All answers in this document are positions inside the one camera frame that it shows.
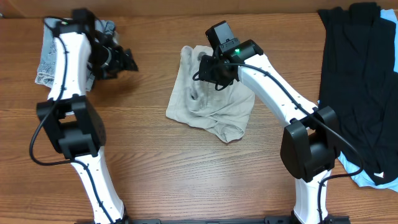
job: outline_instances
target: wooden table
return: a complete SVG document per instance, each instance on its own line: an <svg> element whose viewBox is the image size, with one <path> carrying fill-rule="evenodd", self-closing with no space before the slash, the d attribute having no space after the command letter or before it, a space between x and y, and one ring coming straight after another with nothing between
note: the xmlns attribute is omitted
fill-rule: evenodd
<svg viewBox="0 0 398 224"><path fill-rule="evenodd" d="M133 218L163 220L263 218L288 215L294 179L280 157L282 128L258 100L246 134L216 136L165 117L184 45L208 45L205 31L227 20L236 37L255 40L303 96L316 101L325 29L317 14L112 17L140 72L97 82L88 93L102 117L106 162ZM0 20L0 223L73 223L93 217L70 165L41 167L28 154L38 125L36 103L49 88L34 84L40 60L40 19ZM35 153L62 159L42 131ZM344 173L336 161L334 174ZM327 208L353 223L397 223L398 194L359 188L351 179L328 184Z"/></svg>

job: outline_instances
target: black fabric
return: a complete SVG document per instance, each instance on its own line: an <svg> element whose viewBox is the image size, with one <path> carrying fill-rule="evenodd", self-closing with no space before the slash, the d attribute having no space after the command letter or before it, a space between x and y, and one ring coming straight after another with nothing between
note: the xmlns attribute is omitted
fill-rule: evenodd
<svg viewBox="0 0 398 224"><path fill-rule="evenodd" d="M360 151L376 185L398 177L398 74L394 73L396 25L380 18L376 3L349 11L319 10L326 28L320 108L338 115L342 135ZM350 149L347 160L359 165ZM374 173L384 172L384 178Z"/></svg>

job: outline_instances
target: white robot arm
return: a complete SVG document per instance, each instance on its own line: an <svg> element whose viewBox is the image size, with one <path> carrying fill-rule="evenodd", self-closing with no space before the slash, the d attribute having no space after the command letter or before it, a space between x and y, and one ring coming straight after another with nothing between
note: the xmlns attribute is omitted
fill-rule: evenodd
<svg viewBox="0 0 398 224"><path fill-rule="evenodd" d="M244 63L269 72L270 75L276 78L306 111L314 113L314 109L317 108L317 106L297 93L281 77L281 75L277 73L265 54L256 54L246 59ZM272 111L283 128L290 125L292 119L300 120L307 116L305 113L296 108L287 95L268 76L265 76L264 74L259 73L251 68L240 66L238 67L238 77L239 81L250 88ZM297 217L300 223L317 224L320 222L317 207L319 181L330 176L330 174L331 170L324 170L320 174L316 175L310 182L306 182L303 179L295 180L296 204L294 206L294 215ZM321 195L322 214L325 218L328 215L325 205L326 184L327 182L325 183L325 187Z"/></svg>
<svg viewBox="0 0 398 224"><path fill-rule="evenodd" d="M335 223L349 223L348 218L328 216L325 205L327 182L323 184L318 203L319 182L330 176L340 147L336 136L317 123L337 131L334 111L329 107L318 110L314 103L297 93L277 73L262 49L252 40L240 43L225 21L208 29L206 36L214 53L213 56L202 56L200 69L193 79L215 83L216 90L232 85L234 80L241 82L262 100L284 128L280 155L287 170L295 177L296 186L296 204L286 223L317 224L331 219ZM316 116L317 122L310 116ZM308 135L309 128L316 132ZM278 219L280 217L266 218L266 223L280 223Z"/></svg>
<svg viewBox="0 0 398 224"><path fill-rule="evenodd" d="M104 125L86 99L85 87L88 62L91 71L97 72L97 78L108 75L115 78L120 70L137 70L136 65L129 50L123 52L120 46L110 42L111 37L95 34L95 16L90 11L74 10L72 18L58 22L55 28L49 27L56 37L57 63L48 100L38 103L37 115L55 150L68 159L62 164L71 163L83 182L93 207L94 223L128 224L131 221L113 187L105 162ZM104 69L104 63L113 66L110 68L113 74ZM66 116L75 116L76 121L58 121ZM36 163L49 166L34 158L32 149L30 151Z"/></svg>

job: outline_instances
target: crumpled towel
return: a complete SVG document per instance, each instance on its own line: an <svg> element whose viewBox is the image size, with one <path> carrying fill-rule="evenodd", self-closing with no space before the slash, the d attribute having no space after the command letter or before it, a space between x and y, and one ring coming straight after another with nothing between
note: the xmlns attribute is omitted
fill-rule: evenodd
<svg viewBox="0 0 398 224"><path fill-rule="evenodd" d="M241 82L234 81L222 91L215 84L193 81L202 55L213 49L185 46L181 50L180 69L166 110L166 117L191 127L203 128L223 142L243 137L254 106L254 93Z"/></svg>
<svg viewBox="0 0 398 224"><path fill-rule="evenodd" d="M50 27L55 27L58 19L46 18L45 22ZM102 31L105 29L105 34L115 35L115 25L112 21L95 21L95 29ZM57 48L51 33L51 30L44 26L42 55L40 57L39 67L37 68L36 84L52 87L55 75L55 64L57 62ZM95 76L87 69L86 90L90 91L93 86Z"/></svg>

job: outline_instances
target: denim cloth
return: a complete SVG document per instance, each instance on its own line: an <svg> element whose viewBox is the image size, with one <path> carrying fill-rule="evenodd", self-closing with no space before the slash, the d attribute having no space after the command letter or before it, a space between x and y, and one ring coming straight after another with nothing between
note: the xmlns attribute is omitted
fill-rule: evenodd
<svg viewBox="0 0 398 224"><path fill-rule="evenodd" d="M395 51L396 51L396 61L394 65L394 71L398 72L398 22L396 18L396 14L394 10L382 10L380 13L380 17L383 19L390 20L392 22L395 22L397 24L396 27L396 37L395 37ZM347 173L355 172L359 169L358 166L354 165L350 161L347 160L347 158L344 156L343 152L341 152L338 160L340 160L341 164L344 166L344 169L347 171ZM373 180L367 175L365 171L362 171L360 174L355 175L351 177L360 187L373 187L375 189L391 189L396 192L398 192L398 178L393 180L392 182L389 182L387 184L380 184L380 185L375 185Z"/></svg>
<svg viewBox="0 0 398 224"><path fill-rule="evenodd" d="M47 18L45 22L50 27L55 27L55 23L58 19ZM105 29L105 34L115 33L115 25L112 21L95 21L95 29L101 31ZM54 81L55 75L55 64L57 62L57 48L51 33L51 30L44 26L44 36L43 36L43 47L42 47L42 55L40 58L40 64L37 68L37 76L35 79L36 84L45 85L47 87L52 87L52 83ZM87 82L86 82L86 90L90 91L91 87L94 83L94 75L91 74L89 70L87 70Z"/></svg>

